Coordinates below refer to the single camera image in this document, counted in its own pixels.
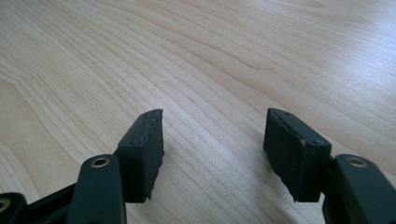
wood grain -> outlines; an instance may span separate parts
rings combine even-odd
[[[29,202],[163,108],[165,156],[131,223],[323,223],[262,151],[288,110],[396,186],[396,2],[0,1],[0,190]]]

tabletop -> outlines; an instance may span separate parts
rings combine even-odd
[[[324,223],[262,150],[287,110],[396,186],[396,2],[0,1],[0,190],[29,203],[163,108],[152,200],[130,223]]]

light wood surface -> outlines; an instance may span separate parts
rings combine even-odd
[[[29,202],[163,108],[153,198],[130,223],[323,223],[262,151],[288,110],[396,186],[396,2],[0,1],[0,191]]]

wooden table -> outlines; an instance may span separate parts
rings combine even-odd
[[[0,190],[29,202],[163,108],[153,198],[130,223],[323,223],[262,150],[288,110],[396,185],[396,2],[1,1]]]

textured gripping pad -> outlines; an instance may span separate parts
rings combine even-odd
[[[269,108],[263,147],[294,201],[317,202],[332,145],[291,113]]]
[[[122,137],[114,155],[119,158],[124,199],[144,203],[163,164],[163,111],[151,110],[137,118]]]

